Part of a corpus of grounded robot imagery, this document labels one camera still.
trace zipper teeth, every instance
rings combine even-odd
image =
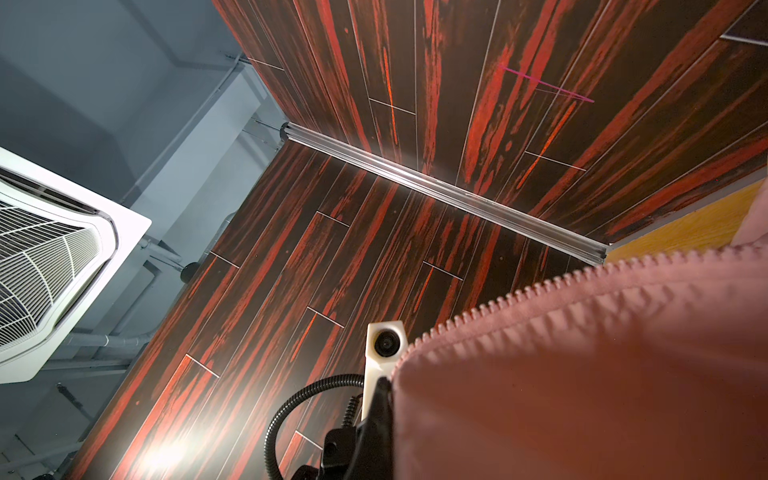
[[[510,308],[514,305],[533,300],[540,296],[544,296],[550,292],[560,290],[566,286],[573,285],[575,283],[585,283],[597,278],[601,278],[608,275],[614,275],[616,273],[623,273],[632,270],[643,270],[656,266],[667,265],[681,265],[685,263],[703,263],[704,261],[737,261],[737,260],[757,260],[761,257],[760,252],[764,248],[764,245],[744,245],[739,247],[723,247],[719,250],[707,250],[704,253],[699,253],[696,250],[692,250],[688,253],[674,252],[670,254],[659,253],[655,256],[646,255],[642,258],[632,258],[629,260],[619,260],[616,263],[606,263],[599,266],[587,266],[583,270],[575,270],[571,273],[566,273],[563,276],[556,276],[552,280],[544,280],[541,283],[535,283],[533,286],[527,286],[524,289],[516,290],[514,293],[507,293],[506,296],[500,296],[496,300],[490,300],[487,303],[467,310],[461,315],[456,315],[452,319],[448,319],[444,323],[440,323],[437,326],[429,329],[428,332],[424,332],[419,338],[414,340],[411,345],[403,352],[402,356],[395,364],[395,368],[392,371],[394,376],[400,365],[420,346],[431,342],[435,338],[447,333],[450,330],[460,328],[466,323],[475,322],[481,318],[484,318],[491,313],[498,312],[499,310]]]

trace black lens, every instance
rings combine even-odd
[[[373,349],[383,357],[395,355],[400,350],[400,337],[392,330],[382,330],[373,343]]]

